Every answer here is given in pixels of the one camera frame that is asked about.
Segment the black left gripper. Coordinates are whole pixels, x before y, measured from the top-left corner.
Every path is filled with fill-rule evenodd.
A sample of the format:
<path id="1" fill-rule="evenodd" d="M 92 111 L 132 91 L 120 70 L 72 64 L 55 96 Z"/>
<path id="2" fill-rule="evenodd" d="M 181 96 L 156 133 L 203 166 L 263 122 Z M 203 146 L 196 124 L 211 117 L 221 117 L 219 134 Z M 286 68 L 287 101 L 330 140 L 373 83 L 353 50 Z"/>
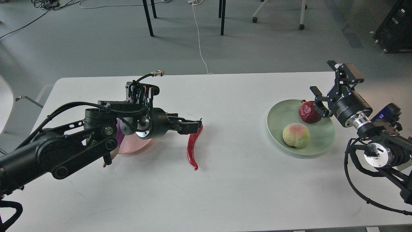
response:
<path id="1" fill-rule="evenodd" d="M 154 139 L 164 136 L 168 131 L 174 131 L 173 125 L 180 125 L 177 132 L 181 135 L 196 134 L 202 125 L 201 120 L 187 120 L 178 116 L 168 116 L 161 108 L 153 108 L 150 118 L 151 126 L 143 132 L 135 132 L 135 134 L 143 139 Z"/>

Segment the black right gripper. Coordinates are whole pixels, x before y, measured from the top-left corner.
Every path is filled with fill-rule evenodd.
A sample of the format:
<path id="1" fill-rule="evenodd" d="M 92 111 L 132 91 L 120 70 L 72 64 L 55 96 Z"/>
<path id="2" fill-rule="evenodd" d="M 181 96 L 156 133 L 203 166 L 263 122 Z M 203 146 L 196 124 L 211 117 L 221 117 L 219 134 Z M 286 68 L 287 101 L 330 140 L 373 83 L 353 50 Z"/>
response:
<path id="1" fill-rule="evenodd" d="M 354 90 L 355 86 L 364 82 L 363 75 L 351 63 L 338 64 L 334 60 L 328 60 L 327 64 L 335 71 L 334 86 L 323 96 L 317 86 L 310 86 L 314 94 L 314 109 L 322 118 L 335 116 L 343 127 L 351 127 L 350 118 L 357 117 L 358 112 L 370 116 L 372 107 Z"/>

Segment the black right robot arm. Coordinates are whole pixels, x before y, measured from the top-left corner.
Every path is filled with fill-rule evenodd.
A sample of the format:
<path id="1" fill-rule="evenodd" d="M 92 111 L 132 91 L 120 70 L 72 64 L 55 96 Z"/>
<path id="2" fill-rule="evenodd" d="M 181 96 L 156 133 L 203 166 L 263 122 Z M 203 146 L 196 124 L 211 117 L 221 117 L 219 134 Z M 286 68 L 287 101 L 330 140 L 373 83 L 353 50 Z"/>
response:
<path id="1" fill-rule="evenodd" d="M 348 142 L 345 151 L 347 180 L 350 158 L 360 172 L 391 181 L 400 189 L 403 201 L 411 204 L 411 174 L 396 170 L 411 160 L 411 138 L 400 135 L 400 107 L 390 103 L 370 119 L 372 107 L 355 91 L 356 85 L 364 81 L 358 69 L 333 60 L 327 63 L 335 73 L 334 86 L 325 96 L 316 86 L 310 90 L 315 95 L 313 106 L 322 117 L 334 116 L 343 127 L 357 131 L 358 137 Z"/>

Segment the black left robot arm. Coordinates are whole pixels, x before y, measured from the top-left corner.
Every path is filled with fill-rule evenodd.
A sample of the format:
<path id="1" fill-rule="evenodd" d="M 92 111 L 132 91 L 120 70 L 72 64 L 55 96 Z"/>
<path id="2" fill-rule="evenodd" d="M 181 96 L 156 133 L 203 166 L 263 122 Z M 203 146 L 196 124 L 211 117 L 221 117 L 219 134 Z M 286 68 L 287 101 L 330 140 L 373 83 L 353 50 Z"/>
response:
<path id="1" fill-rule="evenodd" d="M 1 231 L 10 228 L 23 212 L 18 202 L 5 201 L 4 196 L 23 190 L 27 183 L 51 173 L 64 179 L 90 163 L 103 158 L 110 165 L 122 135 L 137 134 L 143 140 L 160 138 L 168 131 L 196 136 L 202 121 L 181 118 L 153 107 L 153 97 L 160 89 L 142 83 L 147 77 L 163 76 L 163 71 L 151 72 L 125 85 L 125 101 L 70 102 L 58 107 L 10 153 L 3 154 L 1 167 L 1 207 L 13 208 L 15 213 L 1 221 Z M 55 128 L 44 128 L 59 114 L 74 107 L 89 106 L 84 119 Z"/>

